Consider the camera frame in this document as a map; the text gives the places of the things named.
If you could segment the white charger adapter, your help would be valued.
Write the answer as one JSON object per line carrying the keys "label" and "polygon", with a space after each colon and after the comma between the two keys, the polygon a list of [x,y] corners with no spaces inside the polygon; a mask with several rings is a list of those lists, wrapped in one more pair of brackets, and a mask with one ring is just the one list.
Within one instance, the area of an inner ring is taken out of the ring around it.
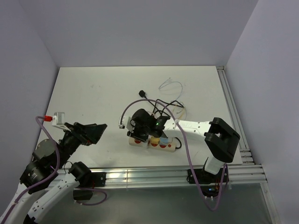
{"label": "white charger adapter", "polygon": [[150,144],[150,138],[148,138],[144,143],[143,143],[143,147],[144,148],[148,148]]}

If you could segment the yellow charger plug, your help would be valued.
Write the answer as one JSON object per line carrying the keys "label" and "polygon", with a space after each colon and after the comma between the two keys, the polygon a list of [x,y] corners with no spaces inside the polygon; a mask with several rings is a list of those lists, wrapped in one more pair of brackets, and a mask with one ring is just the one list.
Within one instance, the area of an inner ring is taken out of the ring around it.
{"label": "yellow charger plug", "polygon": [[159,144],[159,138],[155,138],[155,137],[152,136],[150,138],[150,142],[151,142],[151,144],[158,145]]}

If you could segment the blue charger plug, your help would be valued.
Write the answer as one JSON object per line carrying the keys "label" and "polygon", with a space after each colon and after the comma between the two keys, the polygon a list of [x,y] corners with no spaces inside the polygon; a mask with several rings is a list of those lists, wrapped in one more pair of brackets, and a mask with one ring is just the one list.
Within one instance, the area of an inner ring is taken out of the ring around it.
{"label": "blue charger plug", "polygon": [[160,145],[168,145],[169,139],[168,138],[159,138],[159,144]]}

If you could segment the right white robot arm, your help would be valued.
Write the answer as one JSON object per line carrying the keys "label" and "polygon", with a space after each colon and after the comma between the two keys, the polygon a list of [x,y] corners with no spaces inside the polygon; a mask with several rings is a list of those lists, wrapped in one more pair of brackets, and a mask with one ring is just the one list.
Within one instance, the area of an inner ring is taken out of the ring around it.
{"label": "right white robot arm", "polygon": [[211,152],[202,170],[203,179],[214,181],[225,163],[232,163],[240,135],[223,119],[194,122],[173,119],[169,116],[156,118],[146,110],[139,109],[131,117],[123,116],[119,128],[128,130],[127,136],[146,142],[155,138],[181,138],[183,140],[204,141]]}

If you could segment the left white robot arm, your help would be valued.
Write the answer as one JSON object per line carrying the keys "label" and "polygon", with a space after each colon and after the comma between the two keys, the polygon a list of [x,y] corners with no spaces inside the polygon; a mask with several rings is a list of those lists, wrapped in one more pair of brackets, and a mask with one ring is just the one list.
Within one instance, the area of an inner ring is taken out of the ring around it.
{"label": "left white robot arm", "polygon": [[63,130],[63,138],[56,142],[48,131],[45,132],[48,138],[32,153],[33,160],[26,166],[17,191],[0,218],[2,224],[37,224],[68,192],[75,188],[90,190],[96,183],[91,170],[79,161],[73,163],[64,177],[46,191],[77,148],[97,144],[107,128],[106,124],[82,125],[78,122],[53,123],[52,126]]}

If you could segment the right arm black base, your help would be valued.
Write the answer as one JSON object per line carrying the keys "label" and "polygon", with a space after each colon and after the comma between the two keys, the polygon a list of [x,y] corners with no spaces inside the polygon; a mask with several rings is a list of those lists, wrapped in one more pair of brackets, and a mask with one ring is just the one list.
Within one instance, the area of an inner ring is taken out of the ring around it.
{"label": "right arm black base", "polygon": [[[197,180],[199,184],[201,185],[201,190],[203,192],[203,195],[206,197],[217,197],[220,191],[220,182],[222,177],[222,171],[223,168],[221,168],[218,172],[218,174],[213,175],[210,173],[205,172],[202,168],[194,169],[194,172],[196,174]],[[227,188],[228,182],[229,182],[229,172],[228,172],[228,166],[225,166],[225,173],[223,176],[223,183],[225,183],[224,189]],[[187,170],[187,178],[186,181],[189,184],[196,184],[193,174],[191,172],[191,169]]]}

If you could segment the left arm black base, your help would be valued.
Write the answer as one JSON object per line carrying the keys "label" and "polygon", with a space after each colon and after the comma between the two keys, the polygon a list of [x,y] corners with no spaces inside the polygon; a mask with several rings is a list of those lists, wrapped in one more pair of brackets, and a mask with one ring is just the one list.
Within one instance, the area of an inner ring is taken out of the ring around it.
{"label": "left arm black base", "polygon": [[[76,203],[85,206],[94,206],[103,203],[107,199],[107,193],[100,188],[105,187],[106,172],[91,172],[87,178],[80,182],[79,187],[73,191],[73,199]],[[104,197],[97,203],[89,202],[95,193],[101,193]]]}

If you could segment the beige power strip red sockets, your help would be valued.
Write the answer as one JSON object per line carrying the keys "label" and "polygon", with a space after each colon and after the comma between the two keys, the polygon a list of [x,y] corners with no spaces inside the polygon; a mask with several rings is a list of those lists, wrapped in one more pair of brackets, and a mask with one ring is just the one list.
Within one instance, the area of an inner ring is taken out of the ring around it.
{"label": "beige power strip red sockets", "polygon": [[[144,148],[143,147],[144,142],[135,140],[134,138],[131,138],[131,137],[129,137],[128,143],[131,146]],[[147,149],[155,149],[155,150],[160,150],[160,151],[165,151],[165,152],[170,152],[170,153],[173,153],[177,150],[176,143],[174,143],[173,141],[169,141],[168,145],[160,145],[160,144],[154,145],[154,144],[151,144],[151,142],[150,142],[149,147]]]}

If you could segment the aluminium mounting rail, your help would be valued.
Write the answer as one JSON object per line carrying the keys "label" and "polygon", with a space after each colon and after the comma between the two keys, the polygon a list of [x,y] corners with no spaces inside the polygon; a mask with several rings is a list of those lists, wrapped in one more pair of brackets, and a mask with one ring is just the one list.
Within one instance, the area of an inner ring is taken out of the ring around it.
{"label": "aluminium mounting rail", "polygon": [[[193,175],[188,166],[154,168],[92,168],[94,175],[105,173],[101,181],[95,180],[95,187],[104,189],[136,189],[159,187],[193,186],[189,181]],[[229,166],[229,184],[260,184],[267,178],[261,165]]]}

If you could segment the right side aluminium rail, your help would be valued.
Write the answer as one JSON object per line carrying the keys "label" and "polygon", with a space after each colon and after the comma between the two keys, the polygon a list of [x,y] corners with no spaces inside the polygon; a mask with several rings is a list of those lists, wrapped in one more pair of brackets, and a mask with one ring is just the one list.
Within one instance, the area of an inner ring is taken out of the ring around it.
{"label": "right side aluminium rail", "polygon": [[239,133],[240,135],[240,141],[239,141],[239,151],[241,153],[241,158],[243,161],[243,165],[249,165],[249,164],[255,164],[250,148],[248,146],[248,142],[245,136],[245,132],[243,130],[243,126],[235,105],[235,101],[231,92],[231,89],[228,84],[228,80],[225,73],[225,67],[224,66],[217,66],[216,67],[218,76],[222,85],[222,89],[224,92],[224,96],[227,102],[229,114],[234,126],[234,129]]}

